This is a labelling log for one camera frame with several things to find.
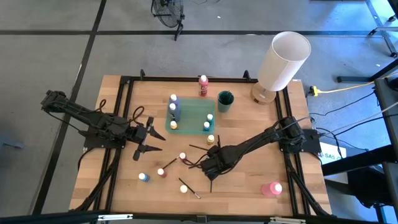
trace concrete floor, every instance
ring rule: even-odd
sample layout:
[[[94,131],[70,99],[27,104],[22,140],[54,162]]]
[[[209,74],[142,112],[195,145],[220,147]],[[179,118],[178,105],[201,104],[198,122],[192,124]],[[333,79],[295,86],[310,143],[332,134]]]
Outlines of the concrete floor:
[[[184,3],[186,30],[371,30],[375,27],[362,1],[187,0]],[[99,4],[100,0],[3,0],[0,29],[89,30]],[[169,30],[152,17],[149,8],[150,1],[108,1],[99,29]],[[305,88],[316,85],[321,90],[332,90],[350,86],[338,84],[335,77],[372,75],[392,62],[380,37],[307,38],[312,54],[295,76],[302,79]],[[0,184],[3,202],[0,217],[29,212],[59,125],[40,110],[40,102],[48,89],[70,93],[87,40],[85,35],[0,36],[0,103],[4,105],[0,110],[0,133],[26,145],[21,150],[10,147],[0,150],[0,179],[4,180]],[[271,40],[272,36],[248,35],[183,35],[177,42],[168,35],[97,36],[77,103],[94,107],[103,75],[138,75],[140,69],[148,76],[241,77],[243,71],[249,70],[252,77],[257,77]],[[371,91],[369,86],[316,98],[309,96],[308,107],[311,112],[324,113]],[[365,118],[378,111],[372,96],[346,110],[315,117],[314,126],[335,129],[353,118]],[[389,143],[381,120],[353,129],[340,138],[369,149]],[[82,145],[83,138],[69,129],[45,213],[68,209]],[[328,193],[333,213],[339,217],[376,220],[374,210],[362,207],[355,198],[333,189],[328,189]],[[396,222],[394,217],[389,221]]]

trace wooden table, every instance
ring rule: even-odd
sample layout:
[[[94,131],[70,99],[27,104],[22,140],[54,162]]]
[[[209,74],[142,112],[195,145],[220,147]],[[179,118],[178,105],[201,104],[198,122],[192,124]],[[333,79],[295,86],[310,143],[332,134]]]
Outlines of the wooden table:
[[[104,76],[97,107],[102,99],[107,100],[104,112],[113,112],[118,92],[120,76]],[[206,99],[216,101],[217,94],[230,90],[235,97],[231,109],[227,113],[216,111],[216,128],[214,135],[220,135],[221,145],[239,144],[259,134],[277,121],[275,103],[259,105],[250,98],[250,83],[210,83]],[[308,116],[307,104],[302,83],[293,80],[288,85],[293,115],[299,119]],[[175,161],[166,168],[167,177],[157,175],[157,169],[163,167],[180,152],[185,152],[191,161],[196,161],[205,151],[188,146],[189,144],[206,147],[207,136],[169,134],[165,130],[167,103],[171,94],[182,98],[201,98],[198,96],[197,82],[134,82],[129,118],[135,108],[145,107],[144,114],[139,118],[145,122],[148,116],[155,118],[154,126],[166,141],[151,136],[146,144],[160,147],[161,152],[142,154],[139,161],[133,161],[132,155],[137,144],[128,142],[122,150],[116,186],[112,201],[112,212],[136,213],[168,213],[168,214],[207,214],[207,215],[278,215],[291,216],[292,209],[287,186],[287,176],[283,155],[278,143],[263,146],[243,157],[239,164],[226,175],[213,181],[213,192],[210,193],[210,181],[200,169],[189,169]],[[310,121],[300,122],[302,128],[311,128]],[[76,208],[93,190],[98,182],[104,149],[95,149],[88,153],[81,162],[80,171],[73,191],[70,208]],[[331,213],[325,182],[320,163],[313,155],[301,153],[301,161],[305,183],[317,202]],[[144,172],[151,177],[150,182],[138,180],[138,174]],[[201,199],[190,192],[179,191],[184,180],[191,188],[201,195]],[[265,197],[261,194],[261,185],[279,181],[283,192],[279,196]],[[298,209],[302,213],[300,191],[295,188]],[[100,208],[104,208],[108,185],[105,185]]]

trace green cup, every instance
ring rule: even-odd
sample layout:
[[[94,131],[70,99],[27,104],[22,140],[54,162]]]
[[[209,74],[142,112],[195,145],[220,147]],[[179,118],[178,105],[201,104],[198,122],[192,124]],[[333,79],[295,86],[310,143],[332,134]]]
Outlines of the green cup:
[[[218,111],[225,113],[234,102],[234,95],[230,91],[222,91],[218,94]]]

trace yellow cable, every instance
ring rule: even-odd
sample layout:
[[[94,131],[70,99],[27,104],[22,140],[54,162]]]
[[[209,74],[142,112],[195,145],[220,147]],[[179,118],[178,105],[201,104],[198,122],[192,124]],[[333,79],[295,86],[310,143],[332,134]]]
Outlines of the yellow cable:
[[[388,78],[388,77],[391,77],[391,76],[397,75],[397,74],[398,74],[398,72],[394,72],[394,73],[392,73],[392,74],[390,74],[390,75],[388,75],[388,76],[386,76],[386,77],[382,77],[382,78]],[[365,84],[362,84],[362,85],[356,85],[356,86],[351,86],[351,87],[347,87],[347,88],[341,88],[341,89],[337,89],[337,90],[330,90],[330,91],[322,91],[322,90],[319,90],[319,89],[318,89],[318,93],[334,93],[334,92],[337,92],[337,91],[350,90],[350,89],[353,89],[353,88],[357,88],[357,87],[362,87],[362,86],[370,85],[370,84],[372,84],[372,83],[374,83],[374,81],[369,82],[369,83],[365,83]]]

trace green tray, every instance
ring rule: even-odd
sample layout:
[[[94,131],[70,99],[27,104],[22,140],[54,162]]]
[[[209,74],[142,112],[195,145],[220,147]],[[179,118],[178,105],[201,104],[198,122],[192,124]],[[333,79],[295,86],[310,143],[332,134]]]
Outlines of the green tray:
[[[181,118],[177,123],[176,130],[171,129],[171,117],[167,112],[165,125],[168,132],[175,134],[213,134],[216,117],[216,105],[213,100],[180,98],[180,106]],[[213,122],[210,124],[209,131],[204,131],[203,123],[206,122],[208,114],[213,115]]]

